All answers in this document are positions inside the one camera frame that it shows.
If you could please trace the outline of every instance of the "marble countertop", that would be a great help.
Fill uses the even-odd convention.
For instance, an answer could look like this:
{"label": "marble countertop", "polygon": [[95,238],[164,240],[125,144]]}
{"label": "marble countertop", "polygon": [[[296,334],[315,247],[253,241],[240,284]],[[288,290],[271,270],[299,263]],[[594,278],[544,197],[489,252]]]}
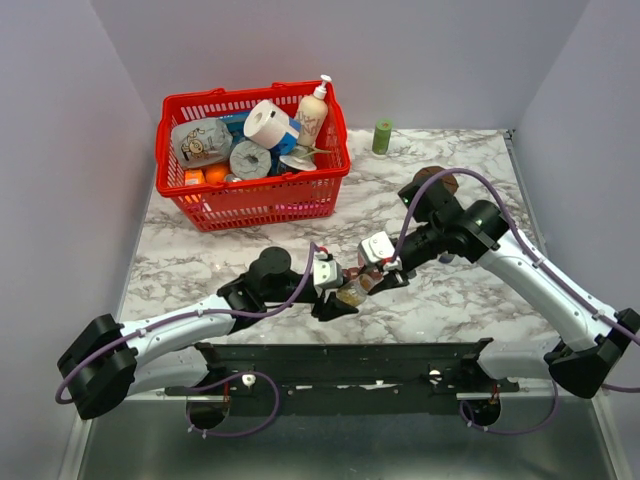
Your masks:
{"label": "marble countertop", "polygon": [[[486,176],[506,200],[520,227],[529,219],[500,132],[395,131],[387,156],[370,151],[372,132],[349,132],[352,168],[343,180],[336,212],[328,218],[200,233],[174,203],[153,192],[126,293],[121,320],[159,315],[195,303],[246,271],[272,245],[286,248],[301,271],[309,241],[326,246],[344,266],[356,265],[358,242],[400,230],[406,209],[396,192],[424,166],[467,167]],[[457,177],[463,206],[489,198],[476,180]],[[409,287],[383,292],[360,313],[320,323],[309,307],[281,315],[217,343],[399,343],[535,338],[548,324],[517,293],[485,270],[456,258],[418,269]]]}

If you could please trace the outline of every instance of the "red basket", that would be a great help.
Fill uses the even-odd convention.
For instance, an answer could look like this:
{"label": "red basket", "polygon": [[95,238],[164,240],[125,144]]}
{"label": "red basket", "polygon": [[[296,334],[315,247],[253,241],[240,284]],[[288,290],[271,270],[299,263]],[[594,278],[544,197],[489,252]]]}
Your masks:
{"label": "red basket", "polygon": [[298,102],[304,95],[313,93],[319,84],[274,83],[269,88],[256,90],[227,92],[216,88],[209,92],[167,97],[156,138],[156,188],[160,195],[171,198],[202,232],[331,215],[342,177],[351,167],[344,116],[331,84],[325,97],[329,113],[316,141],[318,148],[331,153],[316,154],[318,170],[314,172],[185,186],[184,170],[171,144],[171,129],[176,125],[250,110],[266,98],[294,116]]}

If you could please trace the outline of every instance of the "toilet paper roll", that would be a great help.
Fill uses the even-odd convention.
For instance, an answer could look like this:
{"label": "toilet paper roll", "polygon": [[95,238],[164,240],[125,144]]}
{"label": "toilet paper roll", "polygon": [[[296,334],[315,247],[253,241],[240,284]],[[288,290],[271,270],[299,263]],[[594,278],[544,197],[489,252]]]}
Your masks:
{"label": "toilet paper roll", "polygon": [[244,136],[278,154],[287,154],[296,146],[300,124],[271,100],[262,100],[244,122]]}
{"label": "toilet paper roll", "polygon": [[264,178],[271,170],[271,153],[251,140],[236,145],[229,158],[233,174],[242,180]]}

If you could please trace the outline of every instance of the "pump bottle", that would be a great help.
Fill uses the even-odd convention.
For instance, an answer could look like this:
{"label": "pump bottle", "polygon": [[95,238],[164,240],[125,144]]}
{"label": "pump bottle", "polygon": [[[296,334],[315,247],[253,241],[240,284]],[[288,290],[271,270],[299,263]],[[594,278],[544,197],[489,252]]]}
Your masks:
{"label": "pump bottle", "polygon": [[300,124],[298,145],[304,147],[310,147],[315,143],[329,111],[329,107],[324,102],[324,97],[327,95],[327,83],[331,82],[331,77],[329,75],[321,75],[320,78],[322,79],[322,85],[316,87],[313,95],[307,95],[302,98],[296,112],[295,119]]}

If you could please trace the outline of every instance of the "white pump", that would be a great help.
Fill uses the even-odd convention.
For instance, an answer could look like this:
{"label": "white pump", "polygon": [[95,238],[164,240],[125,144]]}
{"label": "white pump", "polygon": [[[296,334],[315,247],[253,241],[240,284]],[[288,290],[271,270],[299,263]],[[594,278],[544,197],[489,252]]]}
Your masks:
{"label": "white pump", "polygon": [[327,83],[331,83],[331,77],[329,75],[320,75],[320,79],[322,80],[322,85],[316,87],[313,91],[313,96],[324,100],[324,97],[327,95]]}

